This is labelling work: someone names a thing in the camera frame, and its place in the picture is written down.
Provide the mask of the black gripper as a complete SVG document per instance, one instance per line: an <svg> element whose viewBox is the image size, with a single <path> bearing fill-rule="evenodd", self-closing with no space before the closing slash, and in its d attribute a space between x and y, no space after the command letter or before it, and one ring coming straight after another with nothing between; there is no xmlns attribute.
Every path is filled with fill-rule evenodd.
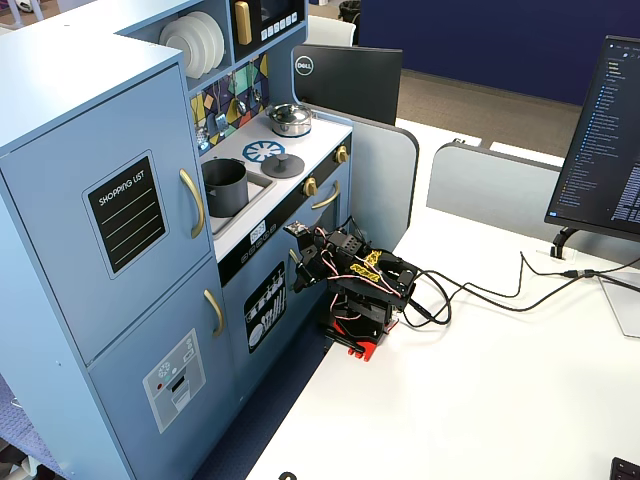
<svg viewBox="0 0 640 480"><path fill-rule="evenodd" d="M298 239L300 262L296 265L296 279L292 290L300 293L326 276L344 276L348 273L350 254L345 244L350 233L344 226L329 231L319 225L306 227Z"/></svg>

